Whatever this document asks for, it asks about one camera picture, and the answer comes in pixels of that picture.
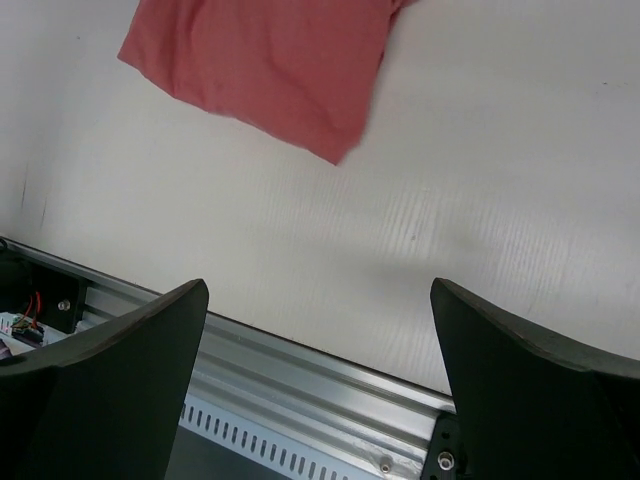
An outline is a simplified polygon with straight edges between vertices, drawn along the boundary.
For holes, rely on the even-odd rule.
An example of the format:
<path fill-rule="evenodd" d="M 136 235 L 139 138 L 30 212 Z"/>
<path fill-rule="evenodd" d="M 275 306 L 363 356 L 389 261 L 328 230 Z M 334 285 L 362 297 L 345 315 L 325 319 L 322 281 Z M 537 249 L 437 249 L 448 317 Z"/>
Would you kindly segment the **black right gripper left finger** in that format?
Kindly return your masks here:
<path fill-rule="evenodd" d="M 164 478 L 208 301 L 192 280 L 2 360 L 2 478 Z"/>

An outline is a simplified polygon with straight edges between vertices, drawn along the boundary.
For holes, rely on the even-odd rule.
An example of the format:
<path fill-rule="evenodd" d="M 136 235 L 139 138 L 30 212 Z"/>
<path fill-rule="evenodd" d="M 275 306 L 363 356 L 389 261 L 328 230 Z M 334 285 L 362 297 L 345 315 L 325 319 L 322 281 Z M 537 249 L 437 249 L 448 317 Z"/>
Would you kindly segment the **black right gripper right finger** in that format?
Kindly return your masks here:
<path fill-rule="evenodd" d="M 473 478 L 638 478 L 638 361 L 450 280 L 435 279 L 430 300 Z"/>

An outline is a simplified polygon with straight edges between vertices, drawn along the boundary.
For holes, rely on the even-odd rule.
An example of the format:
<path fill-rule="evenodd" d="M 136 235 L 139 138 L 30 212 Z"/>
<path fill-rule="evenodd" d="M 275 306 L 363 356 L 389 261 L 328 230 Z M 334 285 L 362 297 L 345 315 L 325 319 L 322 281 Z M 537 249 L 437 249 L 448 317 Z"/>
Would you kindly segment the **pink t shirt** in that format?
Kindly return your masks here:
<path fill-rule="evenodd" d="M 400 1 L 142 1 L 119 59 L 331 164 L 366 128 Z"/>

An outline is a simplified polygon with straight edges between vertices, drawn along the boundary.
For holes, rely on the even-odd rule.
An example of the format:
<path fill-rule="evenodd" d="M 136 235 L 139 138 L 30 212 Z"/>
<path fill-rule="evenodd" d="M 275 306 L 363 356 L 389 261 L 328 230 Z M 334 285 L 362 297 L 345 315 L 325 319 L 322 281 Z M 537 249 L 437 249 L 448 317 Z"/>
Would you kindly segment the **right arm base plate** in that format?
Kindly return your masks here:
<path fill-rule="evenodd" d="M 442 412 L 429 441 L 421 480 L 462 480 L 467 478 L 468 458 L 458 417 Z"/>

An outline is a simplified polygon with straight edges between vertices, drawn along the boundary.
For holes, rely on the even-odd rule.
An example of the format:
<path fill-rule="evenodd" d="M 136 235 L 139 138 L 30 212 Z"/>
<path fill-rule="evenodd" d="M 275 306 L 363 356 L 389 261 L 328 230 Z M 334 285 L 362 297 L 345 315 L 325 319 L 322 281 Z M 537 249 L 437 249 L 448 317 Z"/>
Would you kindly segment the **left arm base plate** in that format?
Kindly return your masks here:
<path fill-rule="evenodd" d="M 87 281 L 60 268 L 1 249 L 1 312 L 26 314 L 71 334 L 82 318 Z"/>

